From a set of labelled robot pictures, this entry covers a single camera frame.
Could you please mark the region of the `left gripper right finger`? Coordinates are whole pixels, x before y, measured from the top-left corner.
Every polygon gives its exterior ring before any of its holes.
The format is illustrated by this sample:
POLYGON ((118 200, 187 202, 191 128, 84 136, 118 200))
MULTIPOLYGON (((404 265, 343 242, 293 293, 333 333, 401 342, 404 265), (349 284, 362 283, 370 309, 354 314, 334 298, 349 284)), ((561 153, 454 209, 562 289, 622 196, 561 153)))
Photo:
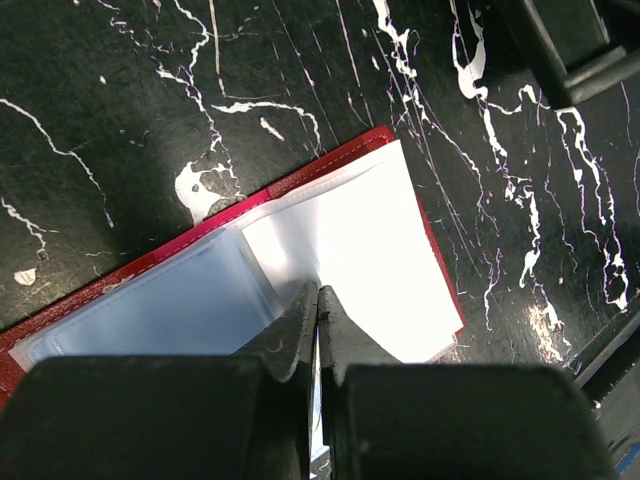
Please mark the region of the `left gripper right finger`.
POLYGON ((329 447, 331 477, 343 479, 341 471, 350 457, 343 388, 347 370, 352 365, 397 364, 399 360, 348 316, 330 286, 319 290, 317 327, 323 443, 329 447))

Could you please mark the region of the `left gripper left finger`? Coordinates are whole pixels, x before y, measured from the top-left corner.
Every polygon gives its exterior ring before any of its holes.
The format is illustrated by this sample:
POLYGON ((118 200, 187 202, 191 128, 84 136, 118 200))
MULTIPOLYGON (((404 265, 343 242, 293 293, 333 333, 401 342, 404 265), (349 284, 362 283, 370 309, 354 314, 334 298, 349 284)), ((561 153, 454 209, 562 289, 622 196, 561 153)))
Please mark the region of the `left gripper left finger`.
POLYGON ((309 477, 318 297, 316 282, 303 283, 282 314, 234 353, 258 368, 245 479, 309 477))

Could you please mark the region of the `red leather card holder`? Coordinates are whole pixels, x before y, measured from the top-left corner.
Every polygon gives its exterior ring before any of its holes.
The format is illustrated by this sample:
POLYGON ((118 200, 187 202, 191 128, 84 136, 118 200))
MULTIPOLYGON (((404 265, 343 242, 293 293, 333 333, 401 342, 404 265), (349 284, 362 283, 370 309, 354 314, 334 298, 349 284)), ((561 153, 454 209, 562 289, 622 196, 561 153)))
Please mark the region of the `red leather card holder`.
POLYGON ((423 363, 464 317, 402 145, 374 128, 1 336, 1 397, 40 361, 224 355, 303 283, 330 286, 395 359, 423 363))

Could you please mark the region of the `black card dispenser box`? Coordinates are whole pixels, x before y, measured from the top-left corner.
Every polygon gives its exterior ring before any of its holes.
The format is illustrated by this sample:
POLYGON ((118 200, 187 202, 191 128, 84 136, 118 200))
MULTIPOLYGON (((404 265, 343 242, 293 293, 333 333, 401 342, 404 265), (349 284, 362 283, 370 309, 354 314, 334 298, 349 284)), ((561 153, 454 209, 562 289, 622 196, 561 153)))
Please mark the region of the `black card dispenser box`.
POLYGON ((639 73, 637 1, 497 1, 554 109, 576 106, 639 73))

